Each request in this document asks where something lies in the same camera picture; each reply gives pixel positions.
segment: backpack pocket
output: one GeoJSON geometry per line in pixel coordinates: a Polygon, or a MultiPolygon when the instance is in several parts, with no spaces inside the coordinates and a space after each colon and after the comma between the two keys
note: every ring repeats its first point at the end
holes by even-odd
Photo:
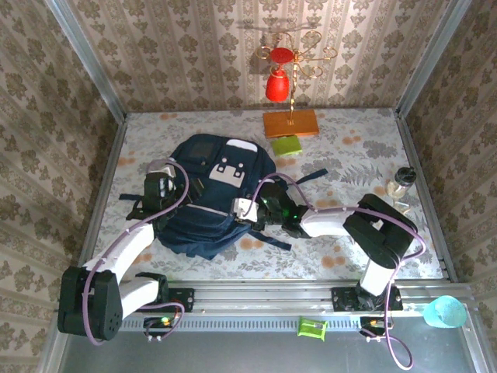
{"type": "Polygon", "coordinates": [[[223,144],[223,138],[197,135],[183,143],[182,147],[173,154],[173,158],[188,173],[204,175],[214,164],[223,144]]]}
{"type": "Polygon", "coordinates": [[[209,179],[242,188],[252,175],[258,155],[255,144],[231,138],[218,155],[209,179]]]}
{"type": "Polygon", "coordinates": [[[168,228],[198,239],[218,239],[233,223],[235,216],[208,207],[187,204],[178,210],[168,228]]]}

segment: wooden base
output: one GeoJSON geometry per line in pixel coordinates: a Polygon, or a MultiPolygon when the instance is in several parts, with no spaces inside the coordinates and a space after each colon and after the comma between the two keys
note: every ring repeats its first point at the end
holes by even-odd
{"type": "Polygon", "coordinates": [[[295,134],[310,136],[319,134],[316,113],[313,110],[294,111],[294,124],[290,125],[290,111],[264,113],[264,128],[267,138],[281,138],[295,134]]]}

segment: navy backpack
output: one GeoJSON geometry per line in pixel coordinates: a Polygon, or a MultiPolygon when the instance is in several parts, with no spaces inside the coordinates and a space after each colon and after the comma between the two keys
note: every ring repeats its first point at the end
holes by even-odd
{"type": "MultiPolygon", "coordinates": [[[[251,141],[195,134],[180,144],[170,158],[186,170],[190,180],[198,179],[202,183],[203,192],[193,203],[178,208],[171,218],[163,218],[167,220],[164,224],[159,222],[161,228],[155,229],[155,234],[162,245],[174,253],[212,260],[249,233],[281,249],[291,249],[290,244],[253,231],[250,221],[239,222],[231,212],[235,198],[252,198],[259,181],[276,171],[266,150],[251,141]]],[[[297,183],[326,173],[326,170],[317,171],[297,183]]],[[[176,172],[175,183],[184,184],[182,173],[176,172]]],[[[122,200],[141,198],[130,194],[120,196],[122,200]]]]}

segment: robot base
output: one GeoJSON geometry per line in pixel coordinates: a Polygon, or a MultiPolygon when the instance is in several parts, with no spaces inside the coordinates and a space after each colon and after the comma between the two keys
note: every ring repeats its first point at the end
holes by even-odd
{"type": "MultiPolygon", "coordinates": [[[[335,312],[382,311],[384,310],[384,299],[385,293],[376,297],[363,290],[359,283],[354,288],[332,288],[333,310],[335,312]]],[[[390,290],[389,309],[391,311],[402,311],[403,309],[401,293],[395,286],[392,286],[390,290]]]]}

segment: backpack strap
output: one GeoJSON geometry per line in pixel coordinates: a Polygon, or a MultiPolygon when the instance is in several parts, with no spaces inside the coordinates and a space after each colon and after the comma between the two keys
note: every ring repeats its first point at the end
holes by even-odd
{"type": "Polygon", "coordinates": [[[327,169],[319,169],[318,171],[314,171],[313,173],[310,173],[310,174],[300,178],[297,181],[297,184],[302,184],[302,183],[305,183],[306,181],[317,179],[318,177],[324,176],[327,173],[328,173],[327,169]]]}
{"type": "Polygon", "coordinates": [[[122,193],[119,195],[119,200],[141,200],[143,196],[140,194],[127,194],[127,193],[122,193]]]}
{"type": "Polygon", "coordinates": [[[269,243],[270,245],[279,247],[280,249],[283,249],[285,251],[290,251],[292,248],[292,245],[290,243],[281,242],[272,237],[268,237],[267,235],[263,235],[261,232],[248,231],[248,234],[250,234],[254,239],[258,239],[259,241],[269,243]]]}

